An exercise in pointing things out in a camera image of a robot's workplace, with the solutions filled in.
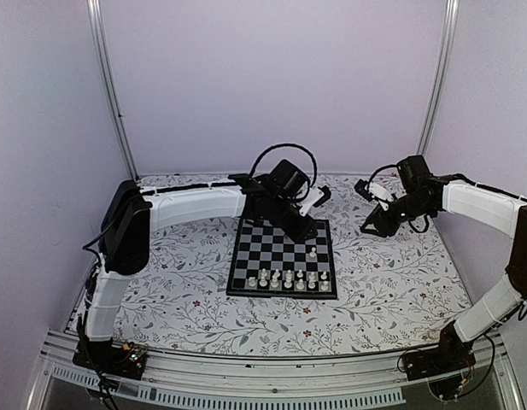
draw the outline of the black chessboard square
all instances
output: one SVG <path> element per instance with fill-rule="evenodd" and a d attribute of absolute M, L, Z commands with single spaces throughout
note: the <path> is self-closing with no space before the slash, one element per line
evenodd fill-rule
<path fill-rule="evenodd" d="M 237 240 L 231 260 L 231 271 L 227 282 L 227 295 L 247 297 L 293 297 L 302 299 L 337 299 L 337 283 L 331 247 L 330 225 L 327 220 L 316 220 L 318 236 L 305 243 L 294 243 L 284 232 L 274 228 L 269 222 L 263 225 L 250 225 L 240 220 Z M 316 249 L 316 257 L 310 256 Z M 266 278 L 261 286 L 262 269 Z M 271 286 L 272 276 L 280 272 L 278 284 Z M 292 272 L 292 285 L 284 286 L 285 276 Z M 302 271 L 302 289 L 297 289 L 297 274 Z M 316 281 L 310 283 L 316 273 Z M 327 288 L 322 290 L 322 273 L 327 272 Z M 254 285 L 249 285 L 254 278 Z"/>

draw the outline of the white wall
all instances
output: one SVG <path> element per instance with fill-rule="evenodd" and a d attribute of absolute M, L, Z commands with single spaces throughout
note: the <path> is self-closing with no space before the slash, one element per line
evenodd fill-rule
<path fill-rule="evenodd" d="M 443 99 L 427 155 L 434 173 L 527 196 L 527 0 L 463 0 Z M 511 243 L 461 217 L 438 218 L 474 300 L 509 261 Z M 527 318 L 502 330 L 527 406 Z"/>
<path fill-rule="evenodd" d="M 0 1 L 0 410 L 71 312 L 126 170 L 83 0 Z"/>
<path fill-rule="evenodd" d="M 248 171 L 263 149 L 284 141 L 307 145 L 326 171 L 370 172 L 412 154 L 445 6 L 102 2 L 139 172 Z"/>

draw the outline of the vertical metal post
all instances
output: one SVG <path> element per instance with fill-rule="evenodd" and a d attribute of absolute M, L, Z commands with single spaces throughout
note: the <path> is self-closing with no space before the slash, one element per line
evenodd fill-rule
<path fill-rule="evenodd" d="M 103 32 L 102 11 L 100 10 L 100 0 L 87 0 L 89 9 L 89 19 L 91 21 L 92 37 L 94 38 L 94 45 L 98 62 L 100 63 L 100 71 L 102 73 L 103 84 L 106 95 L 108 97 L 109 109 L 114 121 L 114 127 L 119 142 L 120 151 L 125 160 L 126 167 L 132 179 L 138 179 L 138 170 L 134 164 L 134 158 L 128 139 L 126 137 L 125 123 L 122 120 L 122 114 L 119 107 L 119 99 L 115 90 L 113 75 L 111 74 L 111 66 L 109 64 L 108 48 Z"/>
<path fill-rule="evenodd" d="M 417 154 L 426 154 L 432 130 L 434 129 L 434 123 L 436 122 L 436 114 L 440 103 L 440 97 L 442 96 L 445 74 L 448 69 L 451 49 L 453 48 L 454 29 L 457 24 L 458 10 L 459 0 L 448 0 L 445 21 L 443 22 L 442 44 L 440 46 L 436 77 L 434 78 L 430 103 L 428 104 L 428 109 L 426 111 L 425 123 L 423 124 L 423 131 L 420 136 Z"/>

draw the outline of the black and white chessboard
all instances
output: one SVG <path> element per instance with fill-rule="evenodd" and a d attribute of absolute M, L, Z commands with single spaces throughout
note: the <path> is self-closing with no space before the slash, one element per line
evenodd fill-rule
<path fill-rule="evenodd" d="M 337 299 L 330 225 L 327 220 L 316 220 L 316 226 L 316 238 L 308 239 L 305 243 L 294 243 L 281 229 L 272 227 L 266 221 L 263 226 L 257 226 L 240 220 L 227 295 Z M 313 248 L 316 248 L 316 256 L 310 255 Z M 266 269 L 266 281 L 261 282 L 263 269 Z M 272 277 L 277 270 L 278 285 L 275 282 L 273 286 Z M 288 271 L 293 274 L 289 288 L 284 285 Z M 250 278 L 255 278 L 252 285 Z"/>

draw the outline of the floral tablecloth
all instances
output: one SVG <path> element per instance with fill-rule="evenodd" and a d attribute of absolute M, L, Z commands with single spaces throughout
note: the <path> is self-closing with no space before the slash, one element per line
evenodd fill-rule
<path fill-rule="evenodd" d="M 147 177 L 143 185 L 188 185 L 223 175 Z M 404 349 L 434 343 L 470 306 L 433 224 L 402 226 L 395 237 L 360 233 L 372 211 L 354 192 L 359 177 L 321 175 L 332 199 L 311 215 L 327 219 L 337 271 L 337 301 L 227 296 L 237 220 L 212 219 L 162 229 L 149 264 L 131 282 L 114 337 L 159 349 L 207 354 L 315 356 Z M 378 178 L 401 192 L 399 179 Z"/>

